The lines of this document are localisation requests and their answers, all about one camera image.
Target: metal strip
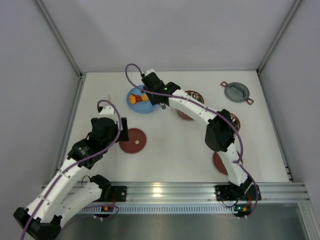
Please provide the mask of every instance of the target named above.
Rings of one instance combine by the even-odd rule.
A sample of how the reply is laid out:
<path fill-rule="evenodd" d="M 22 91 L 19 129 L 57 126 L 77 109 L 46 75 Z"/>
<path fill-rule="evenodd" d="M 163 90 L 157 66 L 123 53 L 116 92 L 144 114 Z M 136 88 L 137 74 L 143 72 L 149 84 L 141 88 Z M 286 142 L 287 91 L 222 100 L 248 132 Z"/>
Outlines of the metal strip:
<path fill-rule="evenodd" d="M 275 137 L 276 137 L 276 140 L 277 140 L 278 145 L 279 145 L 279 149 L 280 149 L 280 153 L 282 155 L 282 159 L 284 161 L 284 164 L 286 165 L 285 167 L 289 170 L 289 174 L 290 174 L 290 177 L 291 177 L 291 179 L 289 179 L 289 180 L 294 181 L 296 174 L 294 172 L 293 167 L 290 164 L 289 157 L 288 157 L 288 154 L 287 154 L 287 150 L 286 150 L 284 141 L 282 140 L 282 137 L 281 137 L 281 134 L 280 134 L 279 125 L 277 124 L 277 121 L 276 121 L 276 114 L 274 113 L 273 108 L 272 108 L 272 106 L 270 104 L 270 100 L 269 100 L 269 97 L 267 95 L 267 91 L 266 91 L 266 87 L 264 85 L 264 82 L 262 81 L 260 74 L 257 73 L 257 75 L 258 75 L 258 79 L 259 79 L 260 86 L 261 86 L 261 89 L 262 89 L 262 93 L 263 93 L 263 96 L 264 96 L 264 100 L 265 100 L 265 103 L 266 103 L 266 107 L 268 109 L 268 112 L 269 112 L 269 115 L 270 115 L 270 118 L 271 118 L 273 130 L 274 130 Z"/>
<path fill-rule="evenodd" d="M 266 66 L 270 56 L 272 55 L 272 53 L 274 52 L 275 48 L 277 47 L 279 41 L 281 40 L 281 38 L 283 37 L 284 33 L 286 32 L 289 24 L 291 23 L 292 19 L 294 18 L 294 16 L 296 15 L 299 7 L 301 6 L 302 2 L 304 0 L 295 0 L 289 13 L 287 14 L 284 22 L 282 23 L 279 31 L 276 33 L 274 40 L 272 41 L 268 51 L 266 52 L 266 54 L 264 55 L 262 62 L 260 63 L 257 72 L 260 74 L 264 67 Z"/>
<path fill-rule="evenodd" d="M 221 204 L 117 204 L 118 214 L 233 214 L 233 208 Z M 110 214 L 101 207 L 85 208 L 78 214 Z"/>
<path fill-rule="evenodd" d="M 82 73 L 74 59 L 74 57 L 72 56 L 66 42 L 64 41 L 61 33 L 59 32 L 55 22 L 53 21 L 52 17 L 50 16 L 45 4 L 43 3 L 42 0 L 32 0 L 35 4 L 35 6 L 37 7 L 37 9 L 39 10 L 40 14 L 42 15 L 43 19 L 45 20 L 45 22 L 47 23 L 48 27 L 50 28 L 51 32 L 53 33 L 55 39 L 57 40 L 59 46 L 61 47 L 63 53 L 65 54 L 66 58 L 68 59 L 68 61 L 70 62 L 73 70 L 75 71 L 75 73 L 77 74 L 78 77 L 82 76 Z"/>
<path fill-rule="evenodd" d="M 113 182 L 113 186 L 127 186 L 126 202 L 117 205 L 137 204 L 221 204 L 216 200 L 214 186 L 223 183 L 208 182 Z M 262 200 L 259 203 L 302 203 L 309 202 L 309 195 L 303 183 L 258 183 Z M 77 183 L 69 194 L 81 189 L 81 183 Z"/>
<path fill-rule="evenodd" d="M 305 230 L 310 240 L 320 240 L 320 225 L 311 203 L 298 203 Z"/>
<path fill-rule="evenodd" d="M 60 165 L 62 164 L 63 160 L 65 159 L 68 141 L 69 141 L 72 126 L 74 124 L 74 120 L 76 117 L 76 113 L 77 113 L 77 109 L 78 109 L 78 105 L 79 105 L 82 89 L 84 87 L 86 76 L 87 75 L 85 74 L 83 77 L 81 77 L 78 84 L 77 84 L 77 87 L 76 87 L 76 90 L 74 93 L 74 97 L 72 100 L 71 108 L 69 111 L 69 116 L 67 118 L 67 123 L 66 123 L 65 129 L 64 129 L 64 135 L 63 135 L 62 142 L 61 142 L 61 145 L 59 148 L 59 152 L 58 152 L 57 157 L 54 161 L 54 167 L 52 168 L 52 170 L 50 172 L 51 178 L 53 178 L 55 176 L 55 174 L 57 173 L 57 170 L 59 169 Z"/>

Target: brown handle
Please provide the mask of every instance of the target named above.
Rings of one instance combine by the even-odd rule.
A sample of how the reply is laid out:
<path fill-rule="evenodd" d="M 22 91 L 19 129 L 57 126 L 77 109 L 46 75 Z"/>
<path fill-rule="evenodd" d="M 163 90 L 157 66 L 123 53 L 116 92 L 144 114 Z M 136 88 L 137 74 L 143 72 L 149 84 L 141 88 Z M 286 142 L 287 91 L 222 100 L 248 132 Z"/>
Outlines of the brown handle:
<path fill-rule="evenodd" d="M 220 83 L 220 85 L 225 88 L 226 86 L 228 86 L 228 83 L 223 81 L 222 83 Z"/>
<path fill-rule="evenodd" d="M 252 105 L 255 101 L 251 98 L 248 98 L 247 100 L 245 100 L 249 105 Z"/>

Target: white wall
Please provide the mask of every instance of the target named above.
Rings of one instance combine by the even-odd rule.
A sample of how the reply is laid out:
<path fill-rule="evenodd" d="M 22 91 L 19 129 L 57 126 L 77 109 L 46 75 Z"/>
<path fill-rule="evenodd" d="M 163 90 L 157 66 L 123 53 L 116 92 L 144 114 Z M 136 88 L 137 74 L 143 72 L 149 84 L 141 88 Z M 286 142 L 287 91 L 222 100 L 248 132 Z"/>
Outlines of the white wall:
<path fill-rule="evenodd" d="M 20 239 L 13 217 L 48 180 L 77 85 L 31 0 L 0 1 L 0 238 Z"/>
<path fill-rule="evenodd" d="M 320 219 L 320 1 L 304 1 L 263 70 L 262 81 L 294 177 Z"/>
<path fill-rule="evenodd" d="M 84 72 L 255 70 L 294 0 L 43 0 Z"/>

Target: gray lid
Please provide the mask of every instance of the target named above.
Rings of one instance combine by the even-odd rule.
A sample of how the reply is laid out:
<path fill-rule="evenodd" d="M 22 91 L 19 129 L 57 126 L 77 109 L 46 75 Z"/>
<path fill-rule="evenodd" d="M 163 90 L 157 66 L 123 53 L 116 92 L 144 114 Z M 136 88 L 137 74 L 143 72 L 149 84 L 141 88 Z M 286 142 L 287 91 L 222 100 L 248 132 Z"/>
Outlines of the gray lid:
<path fill-rule="evenodd" d="M 229 83 L 224 89 L 225 96 L 232 102 L 242 103 L 249 98 L 249 89 L 239 82 Z"/>

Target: wall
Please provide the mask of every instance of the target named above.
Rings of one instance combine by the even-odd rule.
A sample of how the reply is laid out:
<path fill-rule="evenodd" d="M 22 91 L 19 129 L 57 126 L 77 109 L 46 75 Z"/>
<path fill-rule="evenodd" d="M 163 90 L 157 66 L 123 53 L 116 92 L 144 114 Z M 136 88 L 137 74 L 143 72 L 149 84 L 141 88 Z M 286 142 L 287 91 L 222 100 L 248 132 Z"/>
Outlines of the wall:
<path fill-rule="evenodd" d="M 304 1 L 262 73 L 293 176 L 320 219 L 320 1 Z"/>
<path fill-rule="evenodd" d="M 84 72 L 255 70 L 293 0 L 43 0 Z"/>
<path fill-rule="evenodd" d="M 48 180 L 77 86 L 76 74 L 31 0 L 0 1 L 0 232 Z"/>

